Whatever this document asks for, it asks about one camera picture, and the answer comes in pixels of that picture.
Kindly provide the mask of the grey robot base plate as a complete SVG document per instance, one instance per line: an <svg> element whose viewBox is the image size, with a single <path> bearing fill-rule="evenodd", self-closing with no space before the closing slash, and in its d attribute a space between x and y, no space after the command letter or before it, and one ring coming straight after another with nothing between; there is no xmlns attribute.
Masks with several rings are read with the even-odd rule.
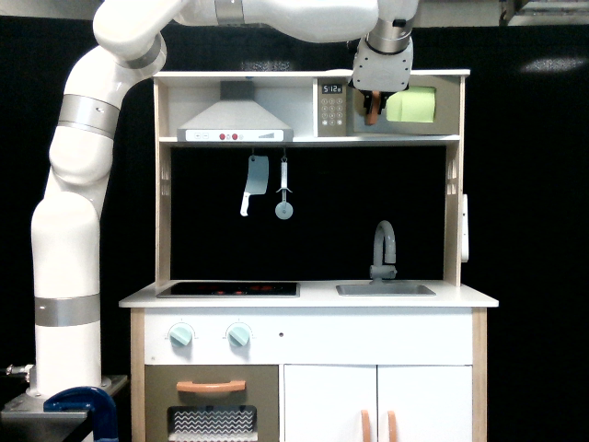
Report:
<svg viewBox="0 0 589 442"><path fill-rule="evenodd" d="M119 401L129 392L129 379L124 376L104 377L98 388L115 401L119 420ZM45 397L33 388L6 403L1 409L3 441L95 441L90 412L46 413Z"/></svg>

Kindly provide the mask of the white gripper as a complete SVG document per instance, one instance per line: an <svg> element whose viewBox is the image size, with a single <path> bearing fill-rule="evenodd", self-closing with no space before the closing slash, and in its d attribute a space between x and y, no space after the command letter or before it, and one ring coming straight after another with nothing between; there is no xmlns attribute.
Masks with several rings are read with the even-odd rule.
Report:
<svg viewBox="0 0 589 442"><path fill-rule="evenodd" d="M363 91L364 108L367 114L372 112L374 92L378 93L378 110L387 105L389 93L405 90L410 81L413 62L413 42L396 54L375 52L361 38L352 64L351 86Z"/></svg>

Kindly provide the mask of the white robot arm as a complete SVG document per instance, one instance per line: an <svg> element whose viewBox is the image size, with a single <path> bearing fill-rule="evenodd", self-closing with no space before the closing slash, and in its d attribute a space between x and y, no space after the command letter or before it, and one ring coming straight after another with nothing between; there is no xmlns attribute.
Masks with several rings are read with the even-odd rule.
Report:
<svg viewBox="0 0 589 442"><path fill-rule="evenodd" d="M107 1L98 8L97 46L66 80L46 188L31 218L40 395L102 381L100 216L121 105L164 66L162 29L171 21L264 24L300 41L358 41L352 84L380 102L408 85L417 10L414 1Z"/></svg>

